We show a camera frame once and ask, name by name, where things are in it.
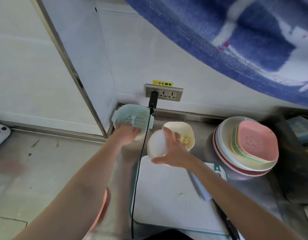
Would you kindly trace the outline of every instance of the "warning sticker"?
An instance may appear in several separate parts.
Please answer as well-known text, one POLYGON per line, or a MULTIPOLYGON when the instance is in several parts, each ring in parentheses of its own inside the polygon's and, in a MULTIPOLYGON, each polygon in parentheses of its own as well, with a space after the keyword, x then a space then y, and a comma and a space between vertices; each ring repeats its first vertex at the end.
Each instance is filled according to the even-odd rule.
POLYGON ((173 83, 172 82, 168 82, 168 81, 155 81, 155 80, 153 80, 153 85, 172 87, 173 83))

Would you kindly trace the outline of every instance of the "white cutting board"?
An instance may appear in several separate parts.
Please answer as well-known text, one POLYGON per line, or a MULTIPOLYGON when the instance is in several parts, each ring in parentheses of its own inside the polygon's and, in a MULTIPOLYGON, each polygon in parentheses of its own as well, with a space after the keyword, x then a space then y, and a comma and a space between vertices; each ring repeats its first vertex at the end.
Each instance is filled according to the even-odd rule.
POLYGON ((140 162, 134 221, 139 224, 227 235, 214 203, 200 198, 188 172, 183 168, 156 165, 148 156, 143 157, 140 162))

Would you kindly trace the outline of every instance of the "electrical outlet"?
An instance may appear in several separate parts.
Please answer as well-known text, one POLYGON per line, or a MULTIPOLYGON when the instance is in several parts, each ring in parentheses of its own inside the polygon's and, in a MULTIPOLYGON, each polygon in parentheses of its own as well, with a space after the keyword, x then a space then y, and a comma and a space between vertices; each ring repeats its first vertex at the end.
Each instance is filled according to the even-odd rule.
POLYGON ((168 93, 169 93, 168 91, 159 90, 159 91, 158 91, 158 98, 159 98, 159 99, 166 99, 168 93))
POLYGON ((177 96, 177 92, 168 92, 167 97, 169 99, 175 100, 177 96))
POLYGON ((145 97, 149 98, 151 96, 151 92, 155 91, 158 92, 158 98, 164 100, 171 100, 179 102, 180 98, 183 94, 182 88, 174 88, 174 87, 165 87, 165 86, 158 86, 153 84, 145 84, 145 97))

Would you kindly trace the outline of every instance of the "pink plate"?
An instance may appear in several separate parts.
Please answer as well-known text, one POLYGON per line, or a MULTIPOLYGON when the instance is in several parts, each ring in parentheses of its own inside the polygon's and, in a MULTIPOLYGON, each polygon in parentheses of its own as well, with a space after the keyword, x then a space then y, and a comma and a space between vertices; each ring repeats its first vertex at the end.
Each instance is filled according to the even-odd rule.
POLYGON ((213 145, 214 145, 214 149, 216 154, 218 155, 218 157, 220 158, 220 160, 225 163, 230 169, 234 170, 237 173, 240 173, 242 175, 246 175, 246 176, 251 176, 251 177, 258 177, 258 176, 262 176, 265 175, 266 173, 268 173, 270 171, 249 171, 249 170, 245 170, 245 169, 241 169, 239 167, 236 167, 235 165, 233 165, 232 163, 230 163, 222 154, 221 152, 218 150, 216 142, 215 142, 215 133, 217 131, 218 127, 216 128, 216 130, 213 133, 213 145))
POLYGON ((242 121, 238 126, 237 142, 248 154, 265 161, 278 159, 277 138, 268 127, 253 121, 242 121))

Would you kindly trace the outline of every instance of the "stack of plates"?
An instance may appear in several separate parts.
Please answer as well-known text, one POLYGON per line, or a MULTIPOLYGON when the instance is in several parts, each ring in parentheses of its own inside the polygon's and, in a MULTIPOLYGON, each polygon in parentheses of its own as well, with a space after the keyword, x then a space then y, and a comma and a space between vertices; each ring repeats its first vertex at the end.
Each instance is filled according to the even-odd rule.
POLYGON ((242 116, 224 120, 213 135, 217 155, 240 174, 257 177, 268 173, 277 163, 278 144, 274 133, 264 127, 242 116), (272 133, 271 140, 268 139, 268 130, 272 133))

